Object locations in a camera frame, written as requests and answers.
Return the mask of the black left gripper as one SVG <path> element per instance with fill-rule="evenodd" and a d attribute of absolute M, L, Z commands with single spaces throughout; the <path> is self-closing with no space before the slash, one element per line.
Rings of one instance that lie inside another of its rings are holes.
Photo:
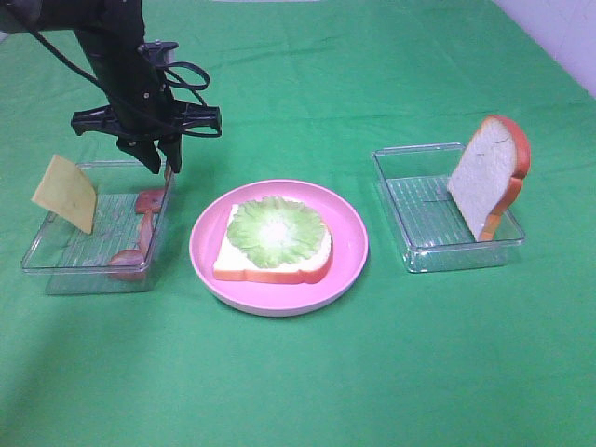
<path fill-rule="evenodd" d="M 158 174 L 161 159 L 152 141 L 166 156 L 174 173 L 182 167 L 182 136 L 219 138 L 222 136 L 222 116 L 218 106 L 207 105 L 196 92 L 198 102 L 177 100 L 169 91 L 166 116 L 146 112 L 139 102 L 129 102 L 110 90 L 104 93 L 109 104 L 74 112 L 71 127 L 76 135 L 95 131 L 119 137 L 118 149 L 140 161 L 153 174 Z"/>

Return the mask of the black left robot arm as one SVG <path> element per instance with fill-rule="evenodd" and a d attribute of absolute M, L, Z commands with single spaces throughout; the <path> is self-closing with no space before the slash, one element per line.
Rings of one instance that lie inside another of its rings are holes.
<path fill-rule="evenodd" d="M 191 62 L 172 61 L 175 42 L 144 39 L 139 1 L 4 1 L 1 30 L 29 33 L 65 66 L 99 88 L 107 105 L 74 113 L 77 135 L 115 136 L 120 151 L 153 173 L 167 163 L 182 167 L 182 138 L 218 138 L 221 112 L 200 93 L 210 84 L 206 71 Z M 91 67 L 76 66 L 42 35 L 74 33 Z"/>

